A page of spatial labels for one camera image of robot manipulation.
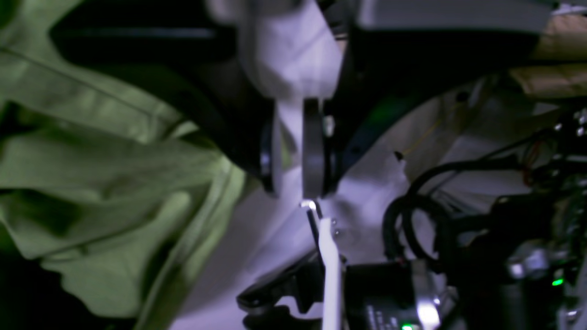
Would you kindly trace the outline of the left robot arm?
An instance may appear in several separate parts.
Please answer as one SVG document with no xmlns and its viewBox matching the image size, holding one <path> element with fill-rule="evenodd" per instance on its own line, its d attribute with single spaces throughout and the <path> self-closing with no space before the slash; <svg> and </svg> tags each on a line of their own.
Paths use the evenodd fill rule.
<svg viewBox="0 0 587 330">
<path fill-rule="evenodd" d="M 434 167 L 383 216 L 385 263 L 348 265 L 317 200 L 314 251 L 237 296 L 247 330 L 584 330 L 586 109 L 502 148 Z M 520 171 L 531 192 L 455 218 L 420 188 L 447 172 Z"/>
</svg>

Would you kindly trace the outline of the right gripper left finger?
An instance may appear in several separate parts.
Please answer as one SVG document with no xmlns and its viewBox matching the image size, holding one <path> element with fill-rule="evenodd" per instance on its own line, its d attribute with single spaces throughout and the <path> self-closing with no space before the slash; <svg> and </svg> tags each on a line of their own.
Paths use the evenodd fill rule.
<svg viewBox="0 0 587 330">
<path fill-rule="evenodd" d="M 247 77 L 237 30 L 203 0 L 84 0 L 50 39 L 68 62 L 132 84 L 193 121 L 238 167 L 277 196 L 277 103 Z"/>
</svg>

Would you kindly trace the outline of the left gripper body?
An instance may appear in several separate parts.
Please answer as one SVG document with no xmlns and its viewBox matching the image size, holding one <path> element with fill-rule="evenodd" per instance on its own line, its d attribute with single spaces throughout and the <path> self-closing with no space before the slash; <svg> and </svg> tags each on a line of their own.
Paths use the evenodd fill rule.
<svg viewBox="0 0 587 330">
<path fill-rule="evenodd" d="M 307 314 L 323 302 L 323 266 L 308 254 L 249 286 L 236 298 L 247 315 L 248 330 L 319 330 L 322 317 L 292 315 L 282 298 L 293 298 Z M 342 311 L 345 330 L 436 330 L 442 323 L 439 299 L 427 263 L 351 265 L 343 271 Z"/>
</svg>

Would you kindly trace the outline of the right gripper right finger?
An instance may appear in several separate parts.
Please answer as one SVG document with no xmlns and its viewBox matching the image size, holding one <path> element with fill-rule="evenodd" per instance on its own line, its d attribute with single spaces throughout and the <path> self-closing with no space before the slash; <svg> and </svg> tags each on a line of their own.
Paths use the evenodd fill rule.
<svg viewBox="0 0 587 330">
<path fill-rule="evenodd" d="M 304 100 L 302 194 L 329 196 L 380 136 L 452 88 L 523 62 L 549 0 L 338 0 L 335 92 Z"/>
</svg>

